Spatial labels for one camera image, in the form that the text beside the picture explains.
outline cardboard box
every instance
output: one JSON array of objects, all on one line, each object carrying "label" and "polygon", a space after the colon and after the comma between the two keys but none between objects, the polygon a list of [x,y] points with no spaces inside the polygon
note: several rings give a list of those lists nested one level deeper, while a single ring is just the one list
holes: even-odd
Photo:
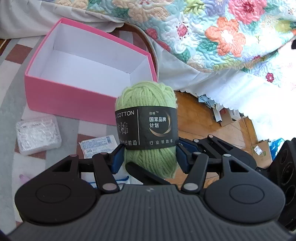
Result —
[{"label": "cardboard box", "polygon": [[254,157],[258,167],[266,168],[272,163],[268,140],[261,141],[258,144],[251,146],[251,150],[252,156]]},{"label": "cardboard box", "polygon": [[221,126],[229,125],[236,120],[240,119],[239,111],[238,110],[230,110],[223,108],[220,110],[220,116],[222,121],[220,122]]},{"label": "cardboard box", "polygon": [[32,110],[116,125],[116,98],[144,80],[157,82],[150,53],[61,18],[31,59],[25,90]]}]

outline black speaker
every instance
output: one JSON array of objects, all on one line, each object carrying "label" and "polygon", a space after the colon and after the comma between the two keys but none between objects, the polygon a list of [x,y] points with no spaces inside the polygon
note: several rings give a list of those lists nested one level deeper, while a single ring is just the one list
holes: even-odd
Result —
[{"label": "black speaker", "polygon": [[296,138],[285,141],[268,168],[268,178],[285,193],[285,207],[279,222],[286,228],[296,228]]}]

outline yarn label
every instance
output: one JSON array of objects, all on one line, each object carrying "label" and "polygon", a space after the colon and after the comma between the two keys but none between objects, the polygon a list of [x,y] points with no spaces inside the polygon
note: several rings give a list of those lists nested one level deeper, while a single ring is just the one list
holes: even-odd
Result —
[{"label": "yarn label", "polygon": [[128,150],[175,146],[178,142],[177,110],[164,106],[137,106],[115,111],[120,143]]}]

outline patterned carpet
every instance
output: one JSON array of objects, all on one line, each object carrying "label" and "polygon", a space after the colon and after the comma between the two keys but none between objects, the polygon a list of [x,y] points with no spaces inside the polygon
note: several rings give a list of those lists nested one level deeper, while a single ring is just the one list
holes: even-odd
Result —
[{"label": "patterned carpet", "polygon": [[[114,31],[112,34],[147,51],[135,33]],[[24,88],[25,69],[42,39],[0,40],[0,229],[4,233],[9,233],[22,222],[14,204],[14,195],[26,181],[70,154],[77,153],[83,158],[78,144],[82,140],[112,134],[119,143],[115,126],[57,116],[62,137],[60,148],[30,156],[19,153],[15,124],[45,115],[28,108]]]}]

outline plastic container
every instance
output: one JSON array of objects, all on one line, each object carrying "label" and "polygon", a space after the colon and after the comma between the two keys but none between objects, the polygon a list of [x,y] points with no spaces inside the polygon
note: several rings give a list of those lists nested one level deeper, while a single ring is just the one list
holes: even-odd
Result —
[{"label": "plastic container", "polygon": [[16,124],[16,130],[17,143],[22,155],[59,148],[62,144],[54,115],[19,121]]}]

